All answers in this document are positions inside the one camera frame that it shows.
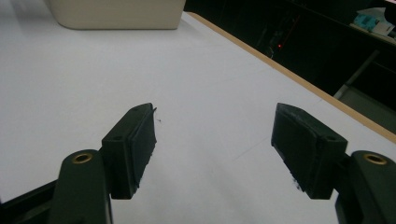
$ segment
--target white table surface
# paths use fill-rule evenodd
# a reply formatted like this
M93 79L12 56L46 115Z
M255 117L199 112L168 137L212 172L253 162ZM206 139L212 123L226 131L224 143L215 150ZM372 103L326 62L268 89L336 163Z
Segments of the white table surface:
M337 223L271 147L276 103L396 160L396 146L187 13L173 31L75 31L40 0L0 2L0 197L57 178L133 106L158 107L158 143L121 223Z

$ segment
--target white tabletop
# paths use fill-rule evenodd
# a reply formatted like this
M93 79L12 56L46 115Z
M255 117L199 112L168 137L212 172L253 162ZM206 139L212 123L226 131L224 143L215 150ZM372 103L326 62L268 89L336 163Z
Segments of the white tabletop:
M0 2L0 197L57 178L133 106L158 107L158 143L122 223L337 223L271 147L276 103L396 160L396 145L187 13L173 31L75 31L40 0Z

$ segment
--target white container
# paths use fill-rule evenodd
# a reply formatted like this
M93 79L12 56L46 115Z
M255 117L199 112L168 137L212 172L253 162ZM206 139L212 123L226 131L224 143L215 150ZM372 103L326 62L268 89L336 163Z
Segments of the white container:
M186 0L49 0L70 29L176 29Z

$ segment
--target black plastic part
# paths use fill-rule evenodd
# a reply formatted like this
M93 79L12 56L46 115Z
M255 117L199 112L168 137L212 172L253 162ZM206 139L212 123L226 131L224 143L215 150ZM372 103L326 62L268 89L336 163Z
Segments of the black plastic part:
M298 107L277 104L271 144L311 199L330 199L344 137Z
M64 159L48 223L112 223L105 168L98 151L82 150Z
M129 110L102 140L111 198L131 199L156 144L152 104Z
M335 211L339 224L361 224L363 221L363 213L356 198L346 200L339 195L335 202Z
M0 223L46 223L56 181L0 205Z
M371 151L356 151L349 176L361 205L362 224L396 223L395 162Z

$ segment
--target white box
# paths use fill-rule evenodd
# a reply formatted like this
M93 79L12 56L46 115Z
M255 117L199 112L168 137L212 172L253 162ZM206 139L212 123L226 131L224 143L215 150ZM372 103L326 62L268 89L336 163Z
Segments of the white box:
M176 29L186 0L49 0L71 29Z

